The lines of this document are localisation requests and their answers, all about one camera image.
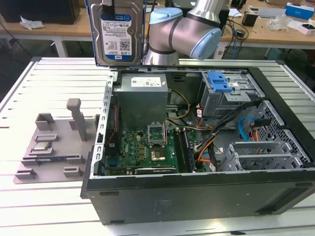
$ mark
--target sticker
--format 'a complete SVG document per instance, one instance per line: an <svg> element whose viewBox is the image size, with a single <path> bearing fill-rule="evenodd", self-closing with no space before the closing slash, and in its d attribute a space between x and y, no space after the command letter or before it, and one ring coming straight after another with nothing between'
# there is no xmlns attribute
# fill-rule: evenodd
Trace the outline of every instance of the sticker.
<svg viewBox="0 0 315 236"><path fill-rule="evenodd" d="M51 159L38 159L38 161L51 161Z"/></svg>
<svg viewBox="0 0 315 236"><path fill-rule="evenodd" d="M160 77L133 77L131 87L162 87Z"/></svg>
<svg viewBox="0 0 315 236"><path fill-rule="evenodd" d="M202 110L197 110L197 116L202 118Z"/></svg>
<svg viewBox="0 0 315 236"><path fill-rule="evenodd" d="M215 154L223 154L223 148L218 148L218 151L216 151Z"/></svg>
<svg viewBox="0 0 315 236"><path fill-rule="evenodd" d="M238 83L228 83L231 87L238 87Z"/></svg>
<svg viewBox="0 0 315 236"><path fill-rule="evenodd" d="M101 17L101 24L105 55L113 60L130 59L132 44L127 30L131 26L131 16L116 14L115 20Z"/></svg>
<svg viewBox="0 0 315 236"><path fill-rule="evenodd" d="M211 162L210 162L210 170L212 172L215 172L217 170L216 167Z"/></svg>

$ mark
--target red wire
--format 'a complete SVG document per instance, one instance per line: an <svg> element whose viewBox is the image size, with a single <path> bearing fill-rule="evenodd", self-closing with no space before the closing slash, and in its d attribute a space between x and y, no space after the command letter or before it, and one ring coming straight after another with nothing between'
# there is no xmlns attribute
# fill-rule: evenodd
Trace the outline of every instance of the red wire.
<svg viewBox="0 0 315 236"><path fill-rule="evenodd" d="M115 105L115 126L114 126L114 131L113 131L112 135L110 136L108 142L105 144L105 146L109 145L110 141L112 141L112 138L114 137L114 134L116 132L116 128L117 128L117 104Z"/></svg>

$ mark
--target black cable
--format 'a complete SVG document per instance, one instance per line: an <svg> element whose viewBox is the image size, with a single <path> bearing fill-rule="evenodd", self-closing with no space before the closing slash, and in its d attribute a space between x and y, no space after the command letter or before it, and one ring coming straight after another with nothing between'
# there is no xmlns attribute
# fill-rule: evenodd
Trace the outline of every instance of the black cable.
<svg viewBox="0 0 315 236"><path fill-rule="evenodd" d="M156 1L157 0L154 0L153 1L153 5L152 5L152 7L151 7L151 12L150 12L150 17L151 17L151 13L154 11L154 7L155 7L155 5L156 5ZM148 32L147 32L147 50L146 50L146 53L145 54L147 54L148 53L148 50L149 50L149 39L150 39L150 23L149 23L149 26L148 26Z"/></svg>
<svg viewBox="0 0 315 236"><path fill-rule="evenodd" d="M27 53L27 55L29 55L31 58L33 57L28 50L26 50L22 44L6 29L6 27L4 27L4 25L2 24L2 22L0 21L0 24L2 25L2 27L4 28L4 30L21 46L21 48Z"/></svg>
<svg viewBox="0 0 315 236"><path fill-rule="evenodd" d="M233 50L234 50L234 48L235 48L235 40L234 40L234 37L236 37L237 39L239 39L239 40L241 41L240 46L239 46L239 50L238 50L237 53L236 53L236 57L238 57L238 54L239 54L240 51L242 50L242 45L243 45L244 40L247 39L248 36L249 36L249 31L248 31L244 26L242 26L241 24L239 24L239 23L237 23L237 22L235 22L235 21L233 21L233 20L231 20L231 19L228 19L227 21L228 21L229 23L227 23L226 25L230 26L230 27L231 27L231 30L232 30L232 39L231 39L229 45L227 46L225 52L223 53L222 57L224 57L225 54L229 54L229 55L235 54L235 52L234 52L234 53L228 53L228 52L227 52L227 51L229 50L229 48L230 48L230 46L231 46L231 44L232 44L233 41L234 41ZM237 36L237 34L236 34L236 29L235 29L235 27L234 27L235 24L241 26L242 28L244 28L244 29L246 30L246 32L245 32L245 34L244 34L243 37L238 37L238 36Z"/></svg>
<svg viewBox="0 0 315 236"><path fill-rule="evenodd" d="M226 25L231 27L231 30L232 30L232 39L231 39L229 45L227 46L225 52L223 53L222 58L223 58L223 57L225 56L225 54L227 53L227 51L229 50L229 48L230 48L230 46L231 46L231 44L232 44L232 42L233 42L233 40L234 40L233 26L230 25L230 24L226 24Z"/></svg>
<svg viewBox="0 0 315 236"><path fill-rule="evenodd" d="M260 103L262 103L264 100L267 100L267 98L260 98L259 100L244 103L238 106L237 108L235 108L234 110L226 114L223 118L221 118L220 121L211 130L211 133L214 133L215 131L219 130L221 127L225 126L227 123L235 119L243 109L257 106Z"/></svg>

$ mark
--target hard drive label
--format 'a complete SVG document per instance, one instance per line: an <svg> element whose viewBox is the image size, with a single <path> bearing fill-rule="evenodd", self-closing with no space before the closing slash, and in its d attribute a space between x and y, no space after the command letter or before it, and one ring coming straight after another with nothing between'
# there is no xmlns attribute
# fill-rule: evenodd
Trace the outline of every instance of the hard drive label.
<svg viewBox="0 0 315 236"><path fill-rule="evenodd" d="M128 60L132 54L131 16L116 14L115 19L101 18L104 53L109 59Z"/></svg>

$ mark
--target gray power supply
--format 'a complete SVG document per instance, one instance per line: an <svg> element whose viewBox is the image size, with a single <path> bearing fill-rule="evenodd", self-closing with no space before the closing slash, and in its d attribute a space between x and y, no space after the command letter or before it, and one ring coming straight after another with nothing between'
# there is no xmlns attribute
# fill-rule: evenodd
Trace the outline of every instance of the gray power supply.
<svg viewBox="0 0 315 236"><path fill-rule="evenodd" d="M165 74L124 74L115 89L121 104L123 129L143 130L165 120L168 88Z"/></svg>

